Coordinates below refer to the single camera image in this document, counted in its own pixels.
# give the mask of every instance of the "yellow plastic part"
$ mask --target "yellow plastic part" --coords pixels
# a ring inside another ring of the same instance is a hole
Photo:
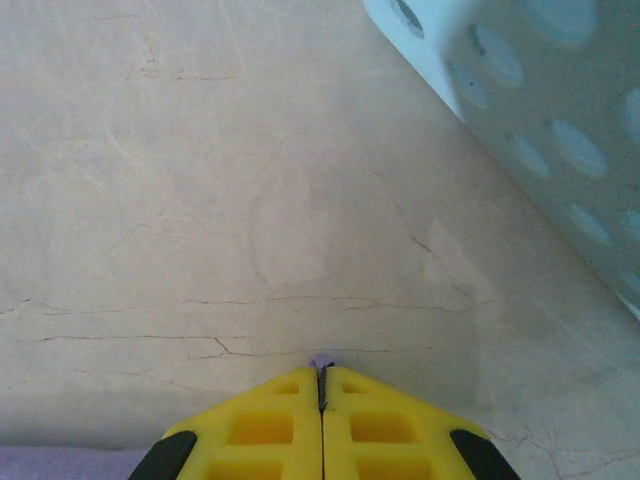
[[[487,438],[480,427],[347,368],[327,375],[326,480],[475,479],[449,433]]]
[[[477,425],[331,367],[301,368],[174,425],[198,439],[177,480],[474,480],[449,437]]]
[[[178,480],[320,480],[314,368],[300,368],[174,425],[198,436]]]

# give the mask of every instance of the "purple cloth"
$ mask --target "purple cloth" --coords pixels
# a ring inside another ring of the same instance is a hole
[[[127,480],[146,453],[0,446],[0,480]]]

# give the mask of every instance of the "small purple object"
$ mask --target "small purple object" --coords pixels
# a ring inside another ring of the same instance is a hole
[[[335,367],[336,360],[327,353],[317,353],[309,360],[309,366],[322,370],[325,367]]]

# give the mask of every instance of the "white plastic basket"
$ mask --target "white plastic basket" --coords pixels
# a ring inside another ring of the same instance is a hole
[[[640,310],[640,2],[365,0],[402,55]]]

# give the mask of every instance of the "marble floor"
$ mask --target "marble floor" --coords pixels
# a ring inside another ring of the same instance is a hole
[[[523,479],[640,478],[640,323],[358,0],[0,12],[2,443],[149,445],[327,351]]]

